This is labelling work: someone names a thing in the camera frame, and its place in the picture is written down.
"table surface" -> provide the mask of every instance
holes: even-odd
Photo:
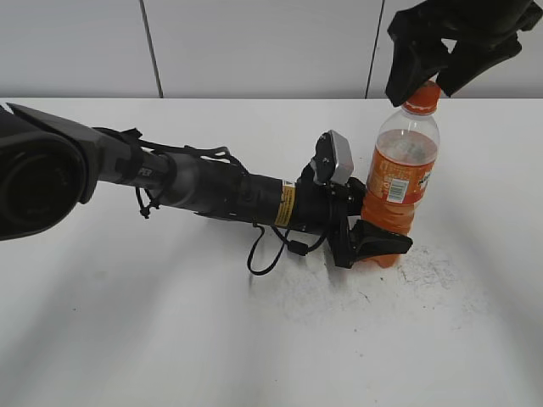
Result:
[[[366,179],[384,100],[10,99],[145,139],[227,145],[295,180],[318,136]],[[258,231],[100,183],[43,234],[0,243],[0,405],[541,405],[543,100],[442,100],[442,143],[397,267],[327,248],[245,268]],[[257,263],[278,241],[266,234]]]

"scuff mark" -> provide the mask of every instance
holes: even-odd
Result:
[[[366,299],[366,301],[367,301],[369,304],[372,303],[372,301],[370,301],[370,298],[369,298],[365,293],[363,293],[362,291],[359,291],[358,293],[359,293],[360,295],[363,295],[364,298]]]
[[[409,281],[407,280],[406,272],[405,272],[404,269],[401,268],[401,267],[400,267],[400,273],[403,275],[405,282],[409,282]]]

